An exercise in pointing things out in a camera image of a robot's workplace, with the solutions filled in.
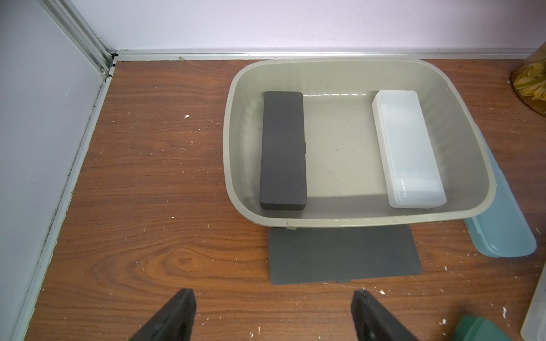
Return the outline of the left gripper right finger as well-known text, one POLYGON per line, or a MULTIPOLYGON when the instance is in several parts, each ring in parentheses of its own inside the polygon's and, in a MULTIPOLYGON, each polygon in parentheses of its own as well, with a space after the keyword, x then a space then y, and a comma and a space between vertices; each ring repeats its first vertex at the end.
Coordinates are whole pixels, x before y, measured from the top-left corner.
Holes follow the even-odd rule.
POLYGON ((418 339, 366 290, 355 291, 351 314, 358 340, 418 341, 418 339))

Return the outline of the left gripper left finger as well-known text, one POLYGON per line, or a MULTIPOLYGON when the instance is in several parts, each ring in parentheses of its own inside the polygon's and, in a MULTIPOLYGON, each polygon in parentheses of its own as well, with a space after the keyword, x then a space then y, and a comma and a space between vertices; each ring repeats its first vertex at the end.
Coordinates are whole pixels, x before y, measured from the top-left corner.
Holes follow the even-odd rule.
POLYGON ((129 340, 190 340, 196 310, 193 290, 182 288, 129 340))

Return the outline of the translucent white pencil case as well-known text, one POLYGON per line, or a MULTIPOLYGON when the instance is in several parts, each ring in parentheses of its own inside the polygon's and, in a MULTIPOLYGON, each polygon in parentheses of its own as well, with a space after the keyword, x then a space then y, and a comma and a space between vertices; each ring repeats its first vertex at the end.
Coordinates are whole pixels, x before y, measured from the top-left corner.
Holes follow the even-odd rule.
POLYGON ((545 340, 545 273, 544 267, 520 331, 525 341, 545 340))
POLYGON ((390 206, 444 205, 447 198, 417 93, 381 90, 372 110, 390 206))

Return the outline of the grey-green plastic storage box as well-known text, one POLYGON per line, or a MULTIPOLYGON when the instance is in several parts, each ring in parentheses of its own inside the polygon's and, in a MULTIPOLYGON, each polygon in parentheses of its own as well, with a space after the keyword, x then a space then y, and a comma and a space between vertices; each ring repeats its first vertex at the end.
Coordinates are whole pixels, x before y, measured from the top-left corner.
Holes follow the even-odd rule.
POLYGON ((486 143, 453 82, 439 68, 403 58, 263 61, 231 83, 223 130, 228 196, 245 218, 266 227, 365 227, 459 220, 485 212, 496 181, 486 143), (373 119, 380 90, 413 90, 422 107, 446 203, 398 209, 388 203, 373 119), (260 206, 263 97, 301 92, 307 143, 307 205, 260 206))

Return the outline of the dark grey pencil case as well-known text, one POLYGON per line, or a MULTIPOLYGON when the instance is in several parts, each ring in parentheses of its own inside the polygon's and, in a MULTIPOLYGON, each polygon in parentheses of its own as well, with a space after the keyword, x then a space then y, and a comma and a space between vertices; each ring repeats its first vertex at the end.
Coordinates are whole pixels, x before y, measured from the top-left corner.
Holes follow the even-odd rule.
POLYGON ((265 210, 303 210, 307 205, 301 92, 264 93, 259 199, 265 210))
POLYGON ((347 282, 422 273, 408 225, 272 228, 268 232, 274 285, 347 282))

